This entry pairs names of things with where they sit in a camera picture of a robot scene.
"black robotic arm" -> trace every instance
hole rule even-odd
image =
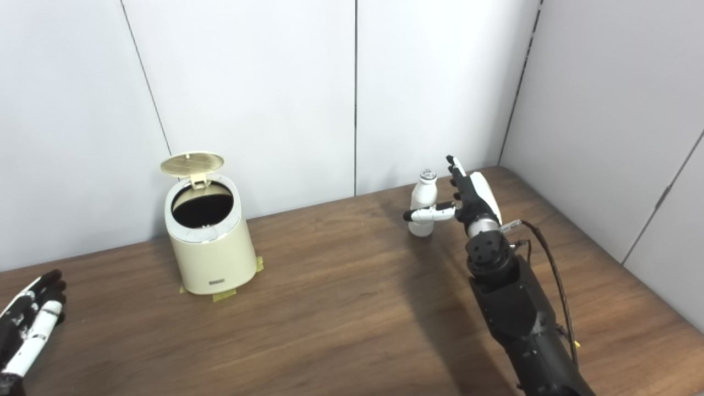
[[[451,183],[458,189],[455,199],[461,204],[438,204],[407,211],[404,219],[444,220],[450,218],[448,212],[454,212],[453,217],[465,226],[469,237],[465,245],[467,267],[472,274],[470,286],[474,297],[489,332],[506,351],[520,388],[527,396],[595,396],[577,367],[571,329],[567,336],[573,359],[562,344],[561,327],[540,282],[529,263],[515,253],[504,235],[507,229],[521,222],[502,227],[500,214],[491,208],[496,206],[491,190],[477,193],[472,178],[465,174],[459,161],[452,156],[447,159],[453,177]],[[439,212],[438,207],[445,216],[432,216]],[[545,247],[539,230],[527,225]]]

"wooden table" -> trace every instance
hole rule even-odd
[[[511,172],[484,174],[504,219],[551,244],[597,394],[704,391],[704,336]],[[179,294],[167,240],[0,273],[3,302],[51,268],[69,284],[28,395],[521,395],[467,284],[460,224],[410,235],[412,188],[250,221],[265,270],[216,303]],[[539,248],[533,263],[559,318]]]

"metal ring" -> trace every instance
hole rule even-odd
[[[164,218],[166,219],[166,230],[172,237],[186,243],[207,243],[218,240],[227,235],[238,223],[242,217],[242,203],[239,201],[239,193],[234,183],[221,175],[207,175],[206,178],[213,182],[218,182],[224,185],[232,194],[232,209],[230,214],[218,224],[210,225],[205,228],[188,228],[179,224],[173,216],[171,206],[176,198],[176,195],[185,188],[191,186],[191,179],[186,178],[176,183],[169,193],[166,194],[164,206]]]

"bottle cap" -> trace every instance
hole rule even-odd
[[[425,171],[420,173],[420,179],[421,181],[427,181],[427,182],[434,182],[437,180],[438,176],[435,174],[435,172],[431,171],[430,169],[426,169]]]

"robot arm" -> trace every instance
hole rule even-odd
[[[54,270],[19,292],[0,314],[0,396],[24,396],[22,381],[61,324],[66,282]]]
[[[456,158],[447,159],[451,183],[459,191],[455,198],[461,201],[451,205],[454,217],[469,237],[465,249],[470,286],[489,332],[511,360],[520,388],[527,396],[595,396],[562,345],[555,311],[530,264],[504,235],[521,222],[501,227],[498,205],[484,177],[476,172],[466,176]],[[433,210],[437,208],[407,211],[403,217],[428,219]],[[539,230],[527,225],[544,242]]]

